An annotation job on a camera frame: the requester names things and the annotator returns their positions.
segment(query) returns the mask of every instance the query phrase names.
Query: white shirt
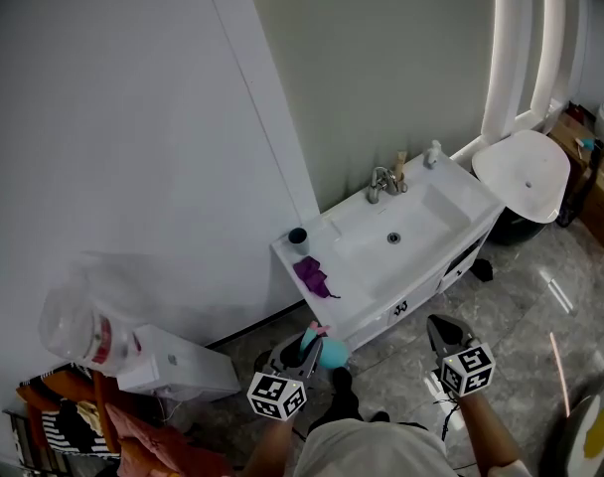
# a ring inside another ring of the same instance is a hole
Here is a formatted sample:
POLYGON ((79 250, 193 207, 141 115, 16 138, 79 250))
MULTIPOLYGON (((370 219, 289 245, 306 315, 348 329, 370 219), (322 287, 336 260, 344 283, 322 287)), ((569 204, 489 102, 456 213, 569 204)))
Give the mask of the white shirt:
MULTIPOLYGON (((314 429, 304 444, 294 477, 456 477, 445 445, 419 427, 390 422, 336 420, 314 429)), ((493 468, 490 477, 530 477, 517 461, 493 468)))

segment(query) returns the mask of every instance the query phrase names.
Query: clear plastic bottle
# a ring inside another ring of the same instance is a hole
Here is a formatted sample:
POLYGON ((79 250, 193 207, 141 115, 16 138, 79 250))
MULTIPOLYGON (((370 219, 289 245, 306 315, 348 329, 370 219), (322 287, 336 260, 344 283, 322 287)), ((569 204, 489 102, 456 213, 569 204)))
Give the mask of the clear plastic bottle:
POLYGON ((131 325, 99 306, 87 274, 75 269, 64 284, 49 291, 40 339, 59 357, 116 376, 139 362, 141 345, 131 325))

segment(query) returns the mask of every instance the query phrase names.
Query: soap dispenser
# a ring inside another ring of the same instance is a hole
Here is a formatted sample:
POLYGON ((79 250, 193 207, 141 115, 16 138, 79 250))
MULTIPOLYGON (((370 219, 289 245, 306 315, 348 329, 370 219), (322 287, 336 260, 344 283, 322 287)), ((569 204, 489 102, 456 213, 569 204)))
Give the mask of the soap dispenser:
POLYGON ((441 153, 441 143, 436 139, 432 140, 430 148, 428 148, 424 154, 424 164, 426 167, 432 169, 439 160, 439 154, 441 153))

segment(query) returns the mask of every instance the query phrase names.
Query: yellow object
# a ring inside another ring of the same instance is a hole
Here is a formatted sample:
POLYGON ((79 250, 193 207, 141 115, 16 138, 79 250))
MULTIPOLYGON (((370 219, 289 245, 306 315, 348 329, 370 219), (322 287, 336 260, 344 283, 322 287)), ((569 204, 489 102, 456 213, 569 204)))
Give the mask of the yellow object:
POLYGON ((103 436, 101 422, 99 420, 99 412, 96 405, 88 401, 80 401, 76 404, 76 412, 80 417, 87 422, 90 428, 98 435, 103 436))
POLYGON ((584 441, 584 457, 593 459, 600 455, 602 449, 604 449, 604 408, 600 410, 596 421, 587 431, 584 441))
POLYGON ((406 151, 397 152, 397 158, 394 163, 394 178, 399 182, 403 178, 403 164, 405 163, 405 158, 408 153, 406 151))

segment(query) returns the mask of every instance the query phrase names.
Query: purple cloth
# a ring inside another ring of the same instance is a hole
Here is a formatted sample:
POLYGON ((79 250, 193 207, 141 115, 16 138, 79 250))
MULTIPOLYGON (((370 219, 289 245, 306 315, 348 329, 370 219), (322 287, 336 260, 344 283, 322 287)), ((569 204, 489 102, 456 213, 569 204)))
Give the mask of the purple cloth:
POLYGON ((311 256, 306 256, 301 261, 298 261, 293 265, 293 270, 295 270, 295 274, 300 278, 301 281, 304 281, 306 287, 309 288, 309 291, 312 291, 316 295, 322 298, 333 297, 333 298, 342 298, 337 295, 333 295, 329 288, 327 288, 324 281, 326 280, 327 275, 320 270, 320 262, 312 258, 311 256))

